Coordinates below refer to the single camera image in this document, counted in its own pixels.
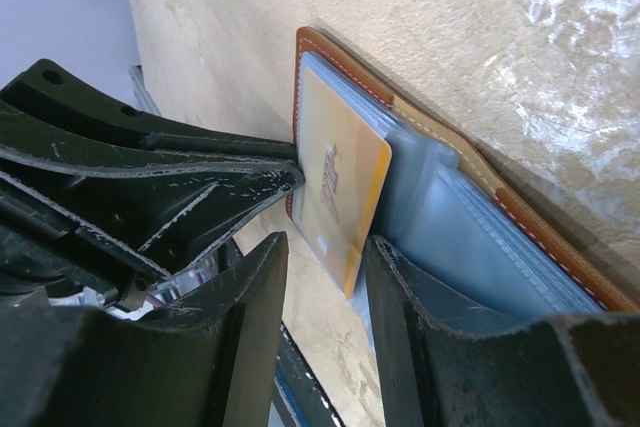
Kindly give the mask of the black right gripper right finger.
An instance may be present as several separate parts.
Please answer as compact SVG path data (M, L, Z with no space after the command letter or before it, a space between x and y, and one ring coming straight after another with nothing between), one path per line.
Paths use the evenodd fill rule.
M522 321L463 296L380 236L363 261L390 426L635 426L639 319Z

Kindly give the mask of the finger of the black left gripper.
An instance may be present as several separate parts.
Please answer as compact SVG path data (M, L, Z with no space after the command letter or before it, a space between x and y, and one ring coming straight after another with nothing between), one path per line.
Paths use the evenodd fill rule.
M280 157L130 149L89 141L1 148L10 265L78 282L167 279L198 264L301 186Z
M135 109L40 59L1 89L1 100L67 132L137 150L291 160L293 144L211 131Z

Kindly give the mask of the brown leather card holder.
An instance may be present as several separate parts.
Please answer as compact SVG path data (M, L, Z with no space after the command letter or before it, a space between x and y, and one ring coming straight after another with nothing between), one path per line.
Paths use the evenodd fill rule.
M544 221L466 138L310 27L296 33L296 147L299 72L307 56L368 95L378 106L377 123L386 127L392 159L367 236L383 237L443 284L519 319L638 311L638 302Z

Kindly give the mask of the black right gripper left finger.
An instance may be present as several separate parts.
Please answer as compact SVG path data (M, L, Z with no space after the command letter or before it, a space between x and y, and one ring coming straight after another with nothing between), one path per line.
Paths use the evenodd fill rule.
M87 307L1 311L5 426L264 426L287 277L275 232L135 321Z

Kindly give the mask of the gold VIP card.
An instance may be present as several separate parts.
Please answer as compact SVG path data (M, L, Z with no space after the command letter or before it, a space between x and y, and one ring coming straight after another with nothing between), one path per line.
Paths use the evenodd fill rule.
M299 72L296 140L305 183L292 219L343 294L353 296L392 149L377 104L322 59Z

